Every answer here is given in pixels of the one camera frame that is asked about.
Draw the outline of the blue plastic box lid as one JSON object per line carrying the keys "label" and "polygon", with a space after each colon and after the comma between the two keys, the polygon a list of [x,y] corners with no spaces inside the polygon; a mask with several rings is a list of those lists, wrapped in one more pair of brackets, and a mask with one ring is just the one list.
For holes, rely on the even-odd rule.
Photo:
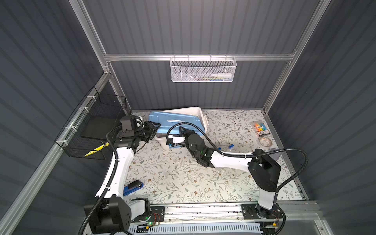
{"label": "blue plastic box lid", "polygon": [[179,114],[170,112],[157,112],[153,111],[149,114],[149,121],[158,122],[162,126],[157,130],[157,133],[166,134],[168,130],[182,122],[194,124],[199,127],[204,133],[207,131],[207,124],[203,122],[202,117],[197,115]]}

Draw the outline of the white plastic storage box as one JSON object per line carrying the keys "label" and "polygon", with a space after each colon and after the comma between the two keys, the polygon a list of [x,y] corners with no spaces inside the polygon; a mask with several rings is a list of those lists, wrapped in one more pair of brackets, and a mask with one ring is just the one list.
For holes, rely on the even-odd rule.
{"label": "white plastic storage box", "polygon": [[164,150],[170,149],[169,145],[166,143],[166,134],[173,125],[181,122],[189,122],[198,126],[204,133],[207,132],[209,127],[207,116],[203,114],[199,107],[153,111],[149,114],[148,120],[161,125],[154,138]]}

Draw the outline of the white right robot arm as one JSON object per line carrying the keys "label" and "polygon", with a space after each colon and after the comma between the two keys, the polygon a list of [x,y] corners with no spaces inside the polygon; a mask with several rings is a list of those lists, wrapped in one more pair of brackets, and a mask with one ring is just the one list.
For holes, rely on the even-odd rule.
{"label": "white right robot arm", "polygon": [[187,147],[201,166],[233,168],[250,173],[259,187],[259,200],[252,209],[259,218],[266,219],[277,210],[275,202],[281,166],[272,157],[265,155],[261,149],[256,149],[252,153],[256,157],[252,158],[236,158],[234,154],[226,156],[214,148],[206,147],[204,140],[194,131],[180,127],[179,132],[179,136],[184,138],[183,146]]}

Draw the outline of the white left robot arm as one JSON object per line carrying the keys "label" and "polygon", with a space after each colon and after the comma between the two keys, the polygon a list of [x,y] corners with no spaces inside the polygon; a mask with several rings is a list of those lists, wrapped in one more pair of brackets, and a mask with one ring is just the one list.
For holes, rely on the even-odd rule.
{"label": "white left robot arm", "polygon": [[95,198],[88,200],[84,206],[86,217],[78,234],[83,235],[86,227],[90,227],[93,234],[127,234],[131,222],[137,217],[150,219],[149,200],[133,199],[127,203],[124,200],[124,184],[140,142],[148,143],[160,127],[160,123],[143,121],[139,116],[124,116],[120,125],[106,134],[113,152],[112,159]]}

